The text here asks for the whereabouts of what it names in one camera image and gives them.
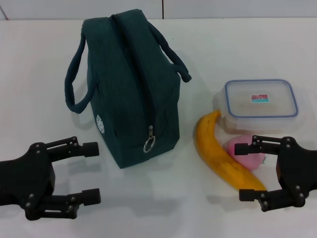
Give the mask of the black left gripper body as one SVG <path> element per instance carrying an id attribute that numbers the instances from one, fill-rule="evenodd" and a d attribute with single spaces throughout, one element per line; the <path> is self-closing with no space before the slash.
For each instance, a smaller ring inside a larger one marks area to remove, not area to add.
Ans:
<path id="1" fill-rule="evenodd" d="M 44 143 L 32 144 L 15 160 L 0 163 L 0 204 L 18 205 L 28 220 L 43 217 L 44 198 L 54 190 L 54 171 Z"/>

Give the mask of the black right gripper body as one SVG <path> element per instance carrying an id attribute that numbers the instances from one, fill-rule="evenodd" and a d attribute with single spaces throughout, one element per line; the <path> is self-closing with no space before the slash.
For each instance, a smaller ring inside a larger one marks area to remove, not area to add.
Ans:
<path id="1" fill-rule="evenodd" d="M 317 152 L 301 147 L 293 137 L 283 137 L 277 156 L 278 182 L 294 200 L 303 206 L 310 191 L 317 188 Z"/>

